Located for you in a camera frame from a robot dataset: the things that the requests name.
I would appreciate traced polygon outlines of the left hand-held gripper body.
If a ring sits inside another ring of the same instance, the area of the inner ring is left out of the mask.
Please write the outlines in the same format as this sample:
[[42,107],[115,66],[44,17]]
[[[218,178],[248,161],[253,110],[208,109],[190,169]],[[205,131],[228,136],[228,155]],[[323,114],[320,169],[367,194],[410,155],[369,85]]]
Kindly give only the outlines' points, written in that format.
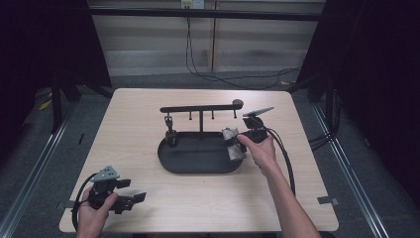
[[117,186],[119,177],[114,168],[106,166],[90,179],[93,187],[89,191],[88,201],[94,209],[99,209],[104,204]]

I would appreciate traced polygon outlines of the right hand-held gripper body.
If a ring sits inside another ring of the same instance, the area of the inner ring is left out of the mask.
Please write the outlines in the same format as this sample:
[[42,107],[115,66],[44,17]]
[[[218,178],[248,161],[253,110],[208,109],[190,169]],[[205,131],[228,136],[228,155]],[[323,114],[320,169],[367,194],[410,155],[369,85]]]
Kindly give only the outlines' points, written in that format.
[[261,143],[267,138],[267,128],[260,115],[270,110],[272,110],[272,107],[255,110],[243,115],[243,120],[248,128],[248,131],[244,132],[244,135],[254,143]]

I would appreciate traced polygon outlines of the grey patterned key pouch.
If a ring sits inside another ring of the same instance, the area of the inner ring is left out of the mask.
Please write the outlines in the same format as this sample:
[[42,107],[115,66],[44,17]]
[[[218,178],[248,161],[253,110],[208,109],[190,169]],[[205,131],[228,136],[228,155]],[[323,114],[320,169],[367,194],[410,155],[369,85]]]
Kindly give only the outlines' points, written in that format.
[[[222,134],[223,134],[223,138],[225,140],[225,144],[226,141],[231,139],[231,138],[236,138],[235,137],[237,134],[239,133],[239,130],[237,128],[225,128],[222,130]],[[246,153],[230,153],[228,151],[229,154],[229,158],[231,161],[238,161],[238,160],[243,160],[246,157]]]

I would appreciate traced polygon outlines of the black key rack with tray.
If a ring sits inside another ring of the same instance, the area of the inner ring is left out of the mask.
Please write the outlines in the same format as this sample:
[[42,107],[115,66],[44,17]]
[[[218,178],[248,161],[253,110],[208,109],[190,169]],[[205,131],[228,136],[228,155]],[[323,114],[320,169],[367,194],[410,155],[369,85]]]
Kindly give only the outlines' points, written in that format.
[[204,130],[204,114],[209,112],[211,119],[214,119],[215,111],[232,111],[234,118],[237,118],[236,111],[242,109],[243,105],[241,99],[234,99],[231,104],[162,107],[159,111],[165,116],[188,113],[189,119],[192,119],[196,113],[199,130],[176,131],[178,144],[174,148],[166,143],[164,136],[157,148],[160,164],[174,174],[228,174],[235,171],[243,160],[230,160],[222,131]]

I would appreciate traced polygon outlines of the black key fob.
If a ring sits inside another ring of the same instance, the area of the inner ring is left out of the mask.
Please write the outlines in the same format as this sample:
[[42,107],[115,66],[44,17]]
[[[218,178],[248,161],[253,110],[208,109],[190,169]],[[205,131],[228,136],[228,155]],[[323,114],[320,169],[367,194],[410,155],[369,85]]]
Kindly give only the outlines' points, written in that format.
[[164,117],[164,122],[167,127],[165,132],[165,141],[171,147],[174,148],[178,144],[177,132],[173,129],[173,120],[170,115]]

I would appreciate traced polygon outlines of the person's right hand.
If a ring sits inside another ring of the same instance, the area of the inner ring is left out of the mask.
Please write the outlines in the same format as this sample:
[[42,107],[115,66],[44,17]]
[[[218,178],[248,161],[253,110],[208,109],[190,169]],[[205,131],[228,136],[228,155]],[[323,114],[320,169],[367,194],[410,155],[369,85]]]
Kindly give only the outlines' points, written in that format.
[[253,142],[245,135],[239,135],[238,139],[250,150],[255,164],[264,176],[272,177],[275,173],[280,172],[272,136],[268,136],[260,143]]

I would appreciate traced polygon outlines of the person's left hand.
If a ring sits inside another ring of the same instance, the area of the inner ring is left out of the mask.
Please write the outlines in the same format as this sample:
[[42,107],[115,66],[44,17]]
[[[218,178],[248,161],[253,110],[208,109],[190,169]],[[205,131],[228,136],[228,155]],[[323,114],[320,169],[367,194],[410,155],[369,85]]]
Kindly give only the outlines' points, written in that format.
[[117,200],[118,194],[113,192],[99,209],[91,207],[88,201],[78,209],[77,238],[99,238],[109,216],[109,210]]

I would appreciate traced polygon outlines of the black metal stand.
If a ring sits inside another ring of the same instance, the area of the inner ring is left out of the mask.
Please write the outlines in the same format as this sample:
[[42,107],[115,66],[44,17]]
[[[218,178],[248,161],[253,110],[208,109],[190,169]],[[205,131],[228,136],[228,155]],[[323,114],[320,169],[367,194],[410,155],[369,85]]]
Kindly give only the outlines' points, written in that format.
[[340,116],[340,111],[335,109],[338,103],[335,100],[332,77],[322,73],[303,76],[302,72],[300,72],[296,82],[289,86],[286,91],[294,93],[300,89],[307,90],[307,97],[310,102],[320,102],[321,99],[324,99],[324,116],[328,131],[330,134],[336,134],[339,127],[337,117]]
[[52,133],[54,134],[63,122],[61,95],[64,94],[70,102],[77,102],[81,94],[76,86],[76,82],[69,76],[55,75],[52,78]]

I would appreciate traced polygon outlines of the black horizontal bar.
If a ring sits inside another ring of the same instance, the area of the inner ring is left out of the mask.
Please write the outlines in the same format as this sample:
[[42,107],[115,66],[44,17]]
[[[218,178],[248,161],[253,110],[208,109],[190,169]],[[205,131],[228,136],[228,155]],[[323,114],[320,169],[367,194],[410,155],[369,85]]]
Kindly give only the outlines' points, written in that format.
[[324,18],[322,14],[283,13],[228,10],[194,10],[194,9],[156,9],[156,8],[111,8],[90,7],[91,15],[101,16],[139,16],[139,17],[184,17],[212,19],[245,19],[245,20],[278,20],[318,22]]

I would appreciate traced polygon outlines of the dark curtain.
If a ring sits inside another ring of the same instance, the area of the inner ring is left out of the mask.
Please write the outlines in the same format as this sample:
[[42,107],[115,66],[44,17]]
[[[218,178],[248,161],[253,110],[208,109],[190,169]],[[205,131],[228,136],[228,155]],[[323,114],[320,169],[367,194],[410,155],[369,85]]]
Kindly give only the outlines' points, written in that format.
[[297,81],[337,90],[420,207],[420,0],[326,0]]
[[0,0],[0,165],[36,92],[112,85],[87,0]]

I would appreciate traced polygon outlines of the metal floor rail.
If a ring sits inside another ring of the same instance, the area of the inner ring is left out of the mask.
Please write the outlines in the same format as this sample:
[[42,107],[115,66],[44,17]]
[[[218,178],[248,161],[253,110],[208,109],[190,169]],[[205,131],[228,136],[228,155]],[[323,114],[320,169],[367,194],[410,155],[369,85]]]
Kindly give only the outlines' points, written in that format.
[[11,238],[21,220],[40,179],[45,172],[54,150],[59,144],[71,114],[76,107],[75,102],[70,102],[64,109],[64,115],[49,130],[48,137],[41,144],[41,151],[36,155],[36,162],[29,172],[24,174],[25,182],[18,189],[8,210],[0,221],[0,238]]
[[353,169],[352,164],[347,157],[347,154],[340,144],[340,141],[336,137],[332,136],[332,132],[327,126],[326,116],[322,108],[316,105],[313,106],[313,111],[319,125],[322,128],[323,133],[327,137],[328,145],[331,148],[336,161],[338,162],[349,184],[352,194],[354,195],[374,238],[390,238],[384,223],[382,222],[364,187],[362,186],[355,170]]

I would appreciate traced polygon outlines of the white wall socket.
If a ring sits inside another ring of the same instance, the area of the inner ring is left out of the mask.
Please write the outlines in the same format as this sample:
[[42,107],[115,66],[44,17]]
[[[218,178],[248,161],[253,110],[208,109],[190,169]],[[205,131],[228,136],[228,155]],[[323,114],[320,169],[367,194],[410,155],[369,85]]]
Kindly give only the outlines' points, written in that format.
[[180,0],[182,9],[195,9],[195,10],[204,10],[205,2],[204,0]]

